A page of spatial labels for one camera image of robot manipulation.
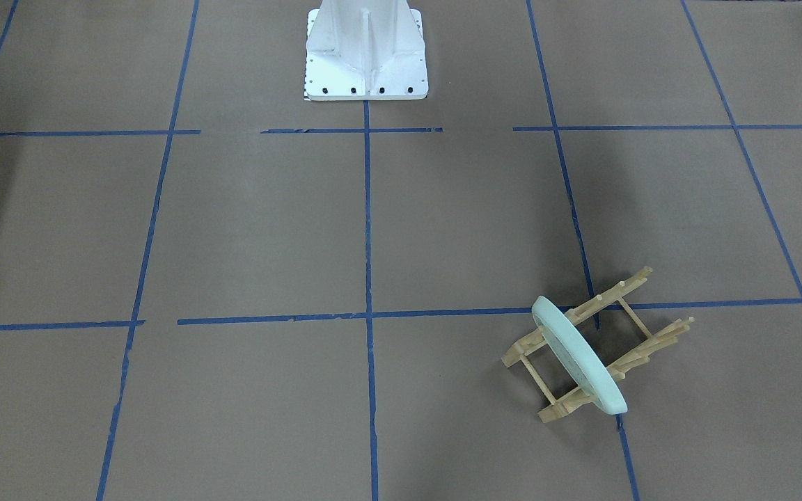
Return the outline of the light green plate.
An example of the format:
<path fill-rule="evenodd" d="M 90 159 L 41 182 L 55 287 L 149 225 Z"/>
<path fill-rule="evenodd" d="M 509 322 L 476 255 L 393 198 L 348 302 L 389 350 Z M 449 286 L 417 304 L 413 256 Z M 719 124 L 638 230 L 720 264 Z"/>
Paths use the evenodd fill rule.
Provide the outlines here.
<path fill-rule="evenodd" d="M 565 418 L 586 403 L 608 415 L 626 413 L 628 406 L 620 388 L 572 321 L 543 296 L 535 299 L 531 312 L 543 340 L 577 383 L 573 393 L 559 397 L 539 412 L 541 420 Z"/>

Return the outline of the wooden dish rack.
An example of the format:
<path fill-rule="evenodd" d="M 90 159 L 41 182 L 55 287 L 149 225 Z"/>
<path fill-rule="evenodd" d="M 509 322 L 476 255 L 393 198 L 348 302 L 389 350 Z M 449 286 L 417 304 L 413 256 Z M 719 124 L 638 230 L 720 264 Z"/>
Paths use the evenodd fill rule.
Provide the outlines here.
<path fill-rule="evenodd" d="M 645 285 L 652 271 L 652 267 L 643 267 L 633 276 L 615 283 L 611 288 L 605 289 L 604 292 L 596 294 L 592 298 L 589 298 L 588 301 L 580 305 L 575 305 L 575 307 L 569 310 L 563 311 L 559 305 L 556 305 L 567 319 L 572 321 L 577 330 L 579 330 L 579 326 L 585 323 L 585 321 L 593 318 L 611 305 L 620 307 L 630 318 L 633 325 L 638 330 L 638 338 L 635 340 L 624 340 L 624 342 L 612 342 L 610 349 L 605 349 L 601 345 L 598 345 L 598 343 L 589 343 L 589 340 L 586 339 L 579 330 L 586 342 L 595 350 L 602 364 L 607 367 L 617 385 L 626 378 L 627 372 L 633 368 L 645 365 L 650 361 L 650 356 L 660 349 L 664 349 L 678 342 L 680 335 L 688 332 L 691 324 L 695 321 L 693 317 L 678 318 L 658 332 L 650 332 L 646 324 L 643 323 L 643 320 L 640 319 L 636 311 L 634 311 L 634 306 L 628 303 L 626 297 L 631 292 L 636 291 L 640 286 Z M 575 383 L 573 389 L 561 396 L 554 395 L 549 384 L 541 377 L 537 368 L 535 368 L 530 361 L 530 356 L 543 348 L 549 349 L 538 327 L 535 326 L 535 329 L 532 330 L 531 333 L 515 340 L 515 342 L 509 346 L 509 349 L 502 355 L 501 361 L 506 368 L 514 367 L 516 364 L 522 364 L 533 381 L 537 384 L 538 390 L 543 393 L 547 400 L 547 405 L 545 407 L 548 407 L 551 403 L 554 403 L 555 400 L 559 399 L 559 397 L 573 393 L 577 388 L 577 383 L 569 376 Z"/>

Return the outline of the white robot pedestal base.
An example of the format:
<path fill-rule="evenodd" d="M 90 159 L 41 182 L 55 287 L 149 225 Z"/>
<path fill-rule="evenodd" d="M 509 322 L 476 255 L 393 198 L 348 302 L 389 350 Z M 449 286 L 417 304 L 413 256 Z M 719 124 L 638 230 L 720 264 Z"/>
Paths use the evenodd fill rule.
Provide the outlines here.
<path fill-rule="evenodd" d="M 423 100 L 423 16 L 407 1 L 322 1 L 306 18 L 309 101 Z"/>

